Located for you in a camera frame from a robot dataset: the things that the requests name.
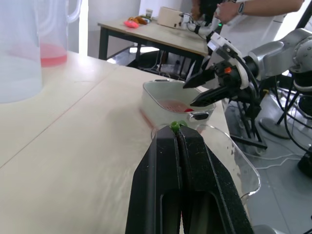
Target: white table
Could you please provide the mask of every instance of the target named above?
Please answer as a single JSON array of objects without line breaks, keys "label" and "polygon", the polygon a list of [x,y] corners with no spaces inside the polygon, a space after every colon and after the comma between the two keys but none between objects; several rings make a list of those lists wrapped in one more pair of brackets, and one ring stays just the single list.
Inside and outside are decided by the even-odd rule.
[{"label": "white table", "polygon": [[[158,76],[70,53],[43,77],[36,97],[0,105],[0,233],[124,233],[132,176],[151,143],[142,84]],[[209,123],[228,131],[220,102]],[[220,160],[240,189],[230,155]]]},{"label": "white table", "polygon": [[139,28],[128,28],[123,23],[125,20],[98,23],[101,27],[99,59],[107,60],[109,36],[138,43],[137,61],[141,45],[147,45],[192,59],[196,62],[194,72],[199,71],[204,57],[208,55],[206,40],[194,32],[165,27],[156,22],[140,25]]}]

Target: jug handle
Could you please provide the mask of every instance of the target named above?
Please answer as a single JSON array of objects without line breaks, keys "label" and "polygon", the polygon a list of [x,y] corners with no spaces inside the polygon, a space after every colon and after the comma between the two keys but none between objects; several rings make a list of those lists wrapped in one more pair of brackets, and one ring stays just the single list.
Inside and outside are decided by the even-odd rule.
[{"label": "jug handle", "polygon": [[56,8],[57,8],[57,2],[50,0],[49,1],[50,11],[48,13],[47,19],[44,22],[39,23],[39,31],[40,31],[41,37],[46,36],[53,30],[56,24],[55,19],[53,17],[53,12],[56,11]]},{"label": "jug handle", "polygon": [[80,8],[81,8],[82,0],[77,0],[77,5],[75,11],[67,16],[67,22],[72,23],[75,22],[80,16]]}]

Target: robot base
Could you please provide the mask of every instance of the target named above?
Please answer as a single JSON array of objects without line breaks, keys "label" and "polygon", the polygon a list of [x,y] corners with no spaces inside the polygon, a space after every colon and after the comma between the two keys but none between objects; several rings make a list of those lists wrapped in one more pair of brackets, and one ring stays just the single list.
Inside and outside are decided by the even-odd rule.
[{"label": "robot base", "polygon": [[259,121],[260,126],[268,133],[274,135],[275,137],[289,140],[289,136],[286,132],[284,125],[277,125],[276,120],[271,118],[262,118]]}]

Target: wristwatch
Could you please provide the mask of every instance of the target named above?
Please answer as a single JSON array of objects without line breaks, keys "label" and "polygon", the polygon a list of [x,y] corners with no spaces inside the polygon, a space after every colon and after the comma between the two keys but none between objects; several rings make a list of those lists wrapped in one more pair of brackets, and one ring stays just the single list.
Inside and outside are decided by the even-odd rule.
[{"label": "wristwatch", "polygon": [[239,5],[239,8],[238,8],[238,14],[240,16],[242,16],[244,14],[244,8],[245,8],[245,3],[244,1],[242,1]]}]

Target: green object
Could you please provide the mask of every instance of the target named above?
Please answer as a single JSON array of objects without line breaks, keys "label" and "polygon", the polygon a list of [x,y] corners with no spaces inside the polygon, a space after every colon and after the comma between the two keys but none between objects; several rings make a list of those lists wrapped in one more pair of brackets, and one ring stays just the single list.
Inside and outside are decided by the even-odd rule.
[{"label": "green object", "polygon": [[177,131],[180,129],[180,126],[181,126],[181,125],[187,127],[187,123],[186,123],[184,120],[180,120],[180,121],[173,121],[173,122],[170,124],[170,128],[172,129],[172,131],[173,131],[174,133],[177,133]]}]

